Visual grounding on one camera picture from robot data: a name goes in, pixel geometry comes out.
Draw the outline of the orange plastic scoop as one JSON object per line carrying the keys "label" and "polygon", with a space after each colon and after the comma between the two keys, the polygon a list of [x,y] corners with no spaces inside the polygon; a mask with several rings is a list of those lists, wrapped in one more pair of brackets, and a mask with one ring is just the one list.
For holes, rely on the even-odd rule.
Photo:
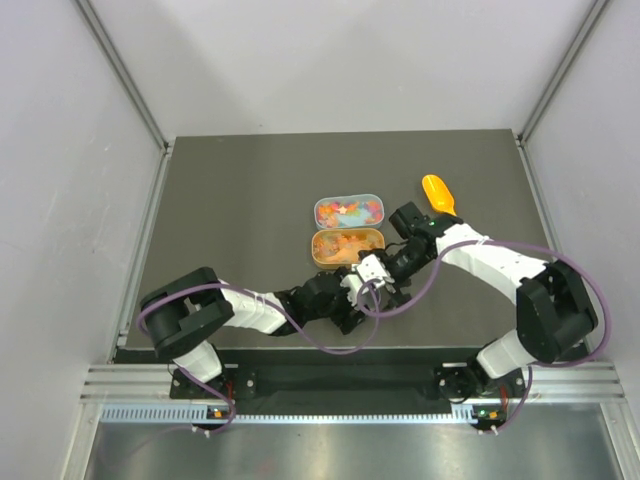
{"label": "orange plastic scoop", "polygon": [[427,174],[422,178],[421,185],[434,212],[456,215],[454,197],[439,176]]}

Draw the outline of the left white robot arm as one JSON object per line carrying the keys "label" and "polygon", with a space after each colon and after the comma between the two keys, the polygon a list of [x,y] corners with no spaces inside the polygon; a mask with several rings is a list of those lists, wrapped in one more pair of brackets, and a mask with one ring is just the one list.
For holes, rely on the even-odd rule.
{"label": "left white robot arm", "polygon": [[209,337],[223,327],[282,337],[319,319],[334,321],[344,333],[363,319],[358,294],[384,285],[382,267],[360,263],[320,272],[303,285],[273,293],[231,286],[202,267],[148,294],[136,324],[152,341],[158,359],[175,364],[205,396],[226,387],[227,374]]}

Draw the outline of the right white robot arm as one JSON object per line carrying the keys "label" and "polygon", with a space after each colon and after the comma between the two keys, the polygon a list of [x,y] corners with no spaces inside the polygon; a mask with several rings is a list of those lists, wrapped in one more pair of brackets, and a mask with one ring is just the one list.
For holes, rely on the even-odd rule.
{"label": "right white robot arm", "polygon": [[397,283],[428,263],[447,263],[510,300],[514,328],[492,341],[463,368],[461,394],[487,396],[504,376],[531,364],[552,364],[598,325],[582,276],[567,262],[541,260],[499,246],[451,214],[424,215],[409,202],[389,218],[404,246],[385,259]]}

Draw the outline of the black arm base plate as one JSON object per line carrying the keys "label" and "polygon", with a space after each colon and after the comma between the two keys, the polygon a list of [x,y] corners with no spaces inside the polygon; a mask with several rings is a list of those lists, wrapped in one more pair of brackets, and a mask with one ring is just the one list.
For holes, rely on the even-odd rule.
{"label": "black arm base plate", "polygon": [[173,377],[172,399],[214,400],[216,390],[241,414],[444,413],[461,400],[523,392],[515,375],[481,387],[459,367],[430,364],[244,364],[201,385],[180,371]]}

